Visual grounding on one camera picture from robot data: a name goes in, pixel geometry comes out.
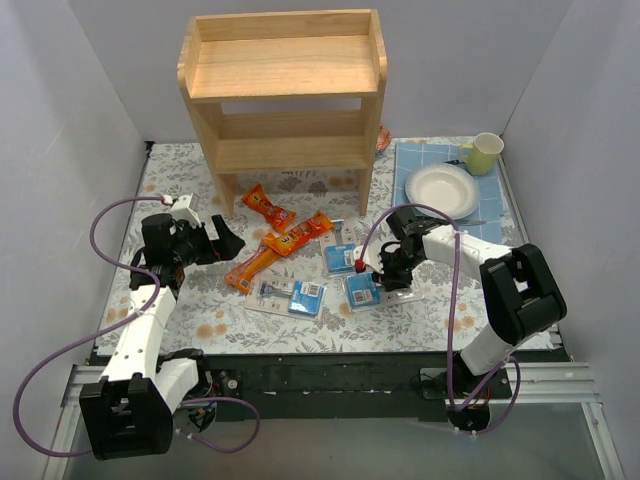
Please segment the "blue razor blister pack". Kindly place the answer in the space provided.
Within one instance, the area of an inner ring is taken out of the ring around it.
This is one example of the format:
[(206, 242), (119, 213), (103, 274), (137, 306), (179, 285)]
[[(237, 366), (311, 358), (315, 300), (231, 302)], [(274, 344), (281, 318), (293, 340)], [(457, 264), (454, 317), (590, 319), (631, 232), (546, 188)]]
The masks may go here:
[(327, 293), (325, 285), (276, 275), (256, 278), (245, 299), (249, 310), (315, 319), (323, 308)]
[(373, 281), (371, 273), (347, 276), (344, 289), (351, 312), (392, 307), (424, 299), (424, 292), (418, 288), (386, 291)]
[(325, 272), (329, 276), (355, 272), (353, 251), (359, 245), (355, 224), (351, 220), (332, 221), (332, 228), (319, 237)]

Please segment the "wooden two-tier shelf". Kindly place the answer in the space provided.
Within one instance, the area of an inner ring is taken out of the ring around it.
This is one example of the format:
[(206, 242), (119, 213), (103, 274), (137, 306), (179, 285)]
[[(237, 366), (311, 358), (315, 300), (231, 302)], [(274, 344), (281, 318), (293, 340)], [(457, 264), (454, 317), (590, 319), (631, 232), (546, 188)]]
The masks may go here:
[[(347, 169), (365, 214), (388, 62), (375, 9), (195, 16), (177, 83), (224, 211), (236, 177)], [(229, 102), (357, 99), (357, 109), (229, 114)]]

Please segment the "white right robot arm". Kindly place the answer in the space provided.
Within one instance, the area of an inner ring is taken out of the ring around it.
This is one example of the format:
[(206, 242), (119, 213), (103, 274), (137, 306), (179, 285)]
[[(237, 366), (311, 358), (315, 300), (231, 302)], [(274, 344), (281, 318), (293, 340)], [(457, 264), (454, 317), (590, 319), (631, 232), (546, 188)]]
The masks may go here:
[(410, 287), (425, 261), (451, 266), (454, 284), (466, 275), (482, 287), (488, 324), (466, 347), (447, 351), (442, 378), (449, 397), (479, 395), (521, 344), (566, 316), (564, 297), (537, 246), (490, 243), (441, 214), (418, 215), (411, 204), (393, 207), (381, 219), (395, 239), (370, 266), (385, 291)]

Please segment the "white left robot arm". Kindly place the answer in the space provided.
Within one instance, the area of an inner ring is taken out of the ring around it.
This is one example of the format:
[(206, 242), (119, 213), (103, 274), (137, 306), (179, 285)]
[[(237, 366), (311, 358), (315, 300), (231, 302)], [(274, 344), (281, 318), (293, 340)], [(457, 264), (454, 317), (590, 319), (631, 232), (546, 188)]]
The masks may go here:
[(186, 268), (230, 261), (245, 245), (222, 216), (213, 216), (212, 223), (214, 239), (204, 224), (195, 225), (183, 215), (154, 214), (141, 222), (143, 245), (132, 258), (129, 282), (129, 307), (137, 317), (122, 330), (99, 380), (84, 385), (79, 398), (99, 460), (167, 452), (178, 406), (212, 390), (202, 350), (160, 353)]

